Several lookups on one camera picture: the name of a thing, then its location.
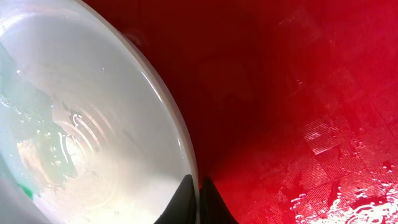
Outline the light blue plate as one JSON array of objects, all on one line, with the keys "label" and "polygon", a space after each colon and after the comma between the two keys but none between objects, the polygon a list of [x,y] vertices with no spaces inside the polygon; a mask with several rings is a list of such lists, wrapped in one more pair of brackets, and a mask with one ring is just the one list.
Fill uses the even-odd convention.
[{"label": "light blue plate", "polygon": [[1,222],[155,223],[190,174],[164,82],[83,1],[1,2]]}]

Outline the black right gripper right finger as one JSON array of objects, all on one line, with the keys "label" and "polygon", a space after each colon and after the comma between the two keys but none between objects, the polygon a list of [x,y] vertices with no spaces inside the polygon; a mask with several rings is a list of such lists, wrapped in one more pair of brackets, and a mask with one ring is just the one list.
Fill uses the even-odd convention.
[{"label": "black right gripper right finger", "polygon": [[209,177],[203,179],[200,189],[200,223],[238,224]]}]

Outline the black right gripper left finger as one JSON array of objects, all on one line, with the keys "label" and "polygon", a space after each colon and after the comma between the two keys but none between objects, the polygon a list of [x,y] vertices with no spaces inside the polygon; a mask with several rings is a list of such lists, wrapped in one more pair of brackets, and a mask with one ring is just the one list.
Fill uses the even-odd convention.
[{"label": "black right gripper left finger", "polygon": [[154,224],[196,224],[196,196],[190,174],[182,179],[166,209]]}]

